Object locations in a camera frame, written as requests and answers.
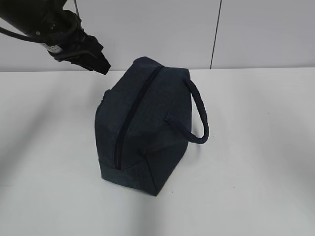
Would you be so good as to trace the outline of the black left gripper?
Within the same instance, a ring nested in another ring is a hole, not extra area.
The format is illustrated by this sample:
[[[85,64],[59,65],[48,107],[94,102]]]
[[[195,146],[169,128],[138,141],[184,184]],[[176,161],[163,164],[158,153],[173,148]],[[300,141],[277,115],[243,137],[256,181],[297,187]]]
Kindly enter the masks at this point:
[[[48,53],[57,61],[68,61],[89,71],[106,75],[111,67],[103,55],[103,46],[98,40],[85,33],[81,19],[71,14],[71,32],[60,41],[44,44]]]

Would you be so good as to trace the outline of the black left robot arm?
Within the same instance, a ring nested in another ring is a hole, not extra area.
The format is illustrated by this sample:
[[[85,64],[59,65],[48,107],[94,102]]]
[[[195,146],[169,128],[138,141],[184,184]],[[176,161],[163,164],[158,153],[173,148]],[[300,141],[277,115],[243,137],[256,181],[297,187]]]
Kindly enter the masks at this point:
[[[64,0],[2,0],[0,17],[20,31],[1,28],[1,34],[40,44],[56,61],[107,74],[111,65],[103,46],[82,28],[77,11],[64,10]]]

